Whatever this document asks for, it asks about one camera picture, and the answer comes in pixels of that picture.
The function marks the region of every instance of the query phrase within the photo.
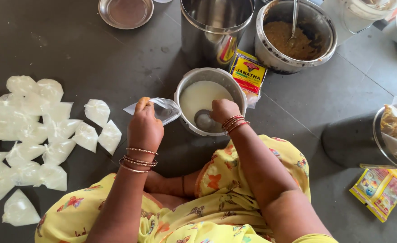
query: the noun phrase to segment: aluminum pot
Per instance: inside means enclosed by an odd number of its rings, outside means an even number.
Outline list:
[[[335,52],[337,34],[329,16],[317,5],[301,1],[297,25],[319,49],[320,57],[310,61],[290,58],[278,51],[265,36],[263,25],[273,21],[293,22],[293,0],[273,0],[262,7],[257,15],[254,40],[255,56],[277,74],[294,74],[308,67],[325,63]]]
[[[174,102],[180,107],[179,97],[182,95],[182,92],[193,83],[203,80],[215,82],[226,88],[231,97],[233,97],[233,101],[239,106],[242,115],[245,116],[246,107],[248,106],[245,93],[228,72],[219,68],[204,67],[187,72],[177,86],[176,92],[174,92]],[[187,130],[201,136],[222,136],[227,134],[222,128],[216,132],[202,131],[188,121],[183,113],[180,116],[180,120]]]

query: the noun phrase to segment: spoon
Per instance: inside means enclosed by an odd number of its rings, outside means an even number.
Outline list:
[[[297,26],[297,14],[299,13],[299,8],[298,8],[298,2],[299,0],[294,0],[293,1],[293,27],[291,30],[291,37],[288,39],[286,45],[289,45],[291,47],[294,46],[294,43],[296,42],[296,36],[294,35],[294,32],[296,31],[296,26]]]
[[[198,129],[203,131],[211,130],[215,126],[215,121],[211,118],[209,110],[199,110],[195,113],[194,122]]]

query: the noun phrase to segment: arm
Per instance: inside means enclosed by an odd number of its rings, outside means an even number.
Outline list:
[[[128,147],[156,152],[164,135],[162,122],[155,119],[153,103],[143,97],[137,103],[128,126]],[[128,157],[152,162],[154,155],[128,151]],[[149,167],[126,164],[131,169]],[[119,168],[110,193],[87,237],[87,243],[136,243],[141,217],[141,199],[147,173],[135,173]]]
[[[236,103],[226,99],[214,100],[212,108],[211,116],[219,123],[240,114]],[[307,234],[330,236],[287,169],[249,125],[232,130],[230,137],[248,185],[266,223],[274,232],[276,242],[291,243]]]

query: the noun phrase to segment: hand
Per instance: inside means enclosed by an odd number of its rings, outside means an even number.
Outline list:
[[[134,116],[128,125],[128,147],[156,152],[164,136],[164,127],[161,120],[155,118],[153,102],[149,100],[149,97],[142,97],[135,106]],[[154,157],[138,151],[128,151],[128,156],[146,162],[152,162]]]
[[[227,99],[216,99],[212,101],[212,109],[210,115],[216,122],[223,124],[228,118],[241,115],[239,106]]]

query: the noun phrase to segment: white liquid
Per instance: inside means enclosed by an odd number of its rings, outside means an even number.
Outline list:
[[[182,92],[179,99],[180,108],[186,119],[195,125],[195,113],[202,109],[212,111],[214,99],[233,101],[233,97],[222,85],[212,81],[198,81]]]

